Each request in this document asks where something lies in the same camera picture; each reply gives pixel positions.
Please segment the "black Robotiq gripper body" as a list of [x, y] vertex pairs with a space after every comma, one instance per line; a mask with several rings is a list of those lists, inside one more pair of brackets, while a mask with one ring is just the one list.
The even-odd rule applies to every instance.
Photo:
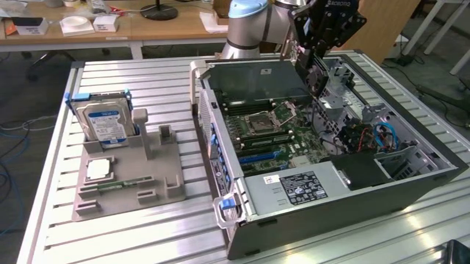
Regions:
[[311, 1], [314, 42], [342, 46], [359, 30], [359, 1]]

